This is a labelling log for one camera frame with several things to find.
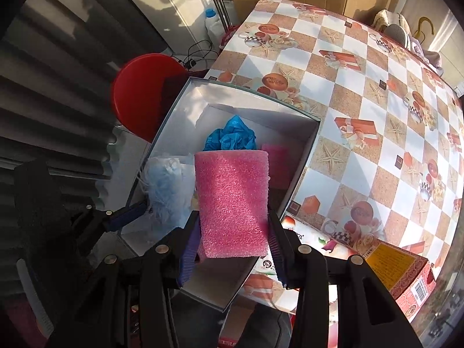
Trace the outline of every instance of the red plastic chair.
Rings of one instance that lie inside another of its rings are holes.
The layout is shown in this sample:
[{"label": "red plastic chair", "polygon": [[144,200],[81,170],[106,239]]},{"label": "red plastic chair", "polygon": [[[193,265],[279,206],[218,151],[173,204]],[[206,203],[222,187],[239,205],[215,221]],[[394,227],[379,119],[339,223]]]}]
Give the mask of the red plastic chair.
[{"label": "red plastic chair", "polygon": [[148,142],[162,123],[162,89],[167,77],[187,71],[175,59],[147,54],[129,61],[111,87],[111,103],[118,120],[129,131]]}]

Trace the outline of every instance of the table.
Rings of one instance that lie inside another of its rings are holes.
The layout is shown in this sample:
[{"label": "table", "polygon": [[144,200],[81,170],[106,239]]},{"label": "table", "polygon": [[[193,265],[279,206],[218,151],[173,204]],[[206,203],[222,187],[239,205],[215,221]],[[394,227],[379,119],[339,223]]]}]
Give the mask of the table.
[{"label": "table", "polygon": [[[321,121],[285,223],[303,243],[347,257],[373,237],[441,268],[464,185],[464,117],[455,92],[419,58],[339,14],[260,0],[206,78],[250,88]],[[242,294],[293,311],[270,257]]]}]

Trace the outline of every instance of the corrugated curtain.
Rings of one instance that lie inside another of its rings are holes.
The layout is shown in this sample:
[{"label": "corrugated curtain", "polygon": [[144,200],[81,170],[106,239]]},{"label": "corrugated curtain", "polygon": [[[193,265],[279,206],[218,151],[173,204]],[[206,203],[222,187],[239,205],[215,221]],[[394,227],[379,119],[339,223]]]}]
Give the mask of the corrugated curtain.
[{"label": "corrugated curtain", "polygon": [[46,158],[69,210],[95,205],[117,141],[110,84],[166,49],[130,0],[27,0],[17,13],[0,42],[0,296],[22,292],[12,169]]}]

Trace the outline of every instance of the open box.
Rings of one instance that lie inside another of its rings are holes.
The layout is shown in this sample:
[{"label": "open box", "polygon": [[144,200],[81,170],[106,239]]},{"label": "open box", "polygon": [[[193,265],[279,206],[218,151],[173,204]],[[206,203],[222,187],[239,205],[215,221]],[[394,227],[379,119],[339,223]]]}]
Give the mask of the open box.
[{"label": "open box", "polygon": [[[288,190],[272,197],[278,216],[285,208],[305,167],[319,128],[319,121],[308,113],[281,101],[217,81],[190,78],[175,100],[148,151],[148,157],[185,156],[203,150],[206,138],[234,115],[240,116],[256,135],[256,144],[283,145],[288,148],[288,164],[294,174]],[[142,197],[135,185],[131,203]],[[138,255],[152,246],[143,232],[134,231],[137,220],[122,229],[122,238]],[[245,282],[257,257],[206,259],[195,266],[183,291],[219,310],[225,310]]]}]

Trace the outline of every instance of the crumpled blue plastic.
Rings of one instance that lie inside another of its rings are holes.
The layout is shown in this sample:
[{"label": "crumpled blue plastic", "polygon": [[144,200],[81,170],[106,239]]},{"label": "crumpled blue plastic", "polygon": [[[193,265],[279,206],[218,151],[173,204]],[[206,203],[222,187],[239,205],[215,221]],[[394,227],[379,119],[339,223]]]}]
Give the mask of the crumpled blue plastic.
[{"label": "crumpled blue plastic", "polygon": [[216,129],[205,142],[204,152],[209,150],[256,149],[256,136],[238,115],[232,117],[223,129]]}]

